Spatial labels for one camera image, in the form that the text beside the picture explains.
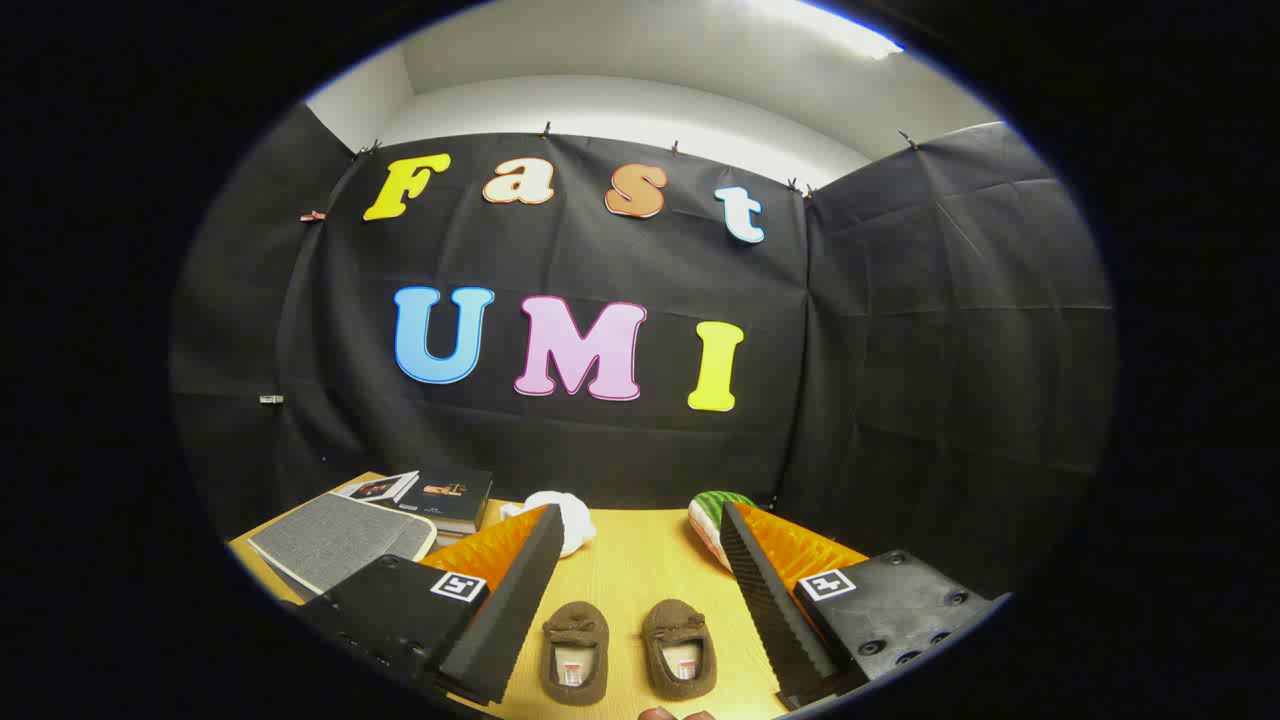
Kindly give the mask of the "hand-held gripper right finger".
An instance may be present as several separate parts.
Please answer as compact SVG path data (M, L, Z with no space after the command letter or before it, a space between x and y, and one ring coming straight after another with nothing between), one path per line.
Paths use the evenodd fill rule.
M721 543L791 711L906 678L1001 611L905 550L864 557L765 510L727 503Z

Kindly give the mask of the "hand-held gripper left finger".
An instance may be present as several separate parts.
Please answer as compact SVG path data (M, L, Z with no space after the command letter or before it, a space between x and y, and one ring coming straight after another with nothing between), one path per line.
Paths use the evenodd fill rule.
M300 606L319 635L429 696L503 700L561 557L557 505L521 512L411 561L374 559Z

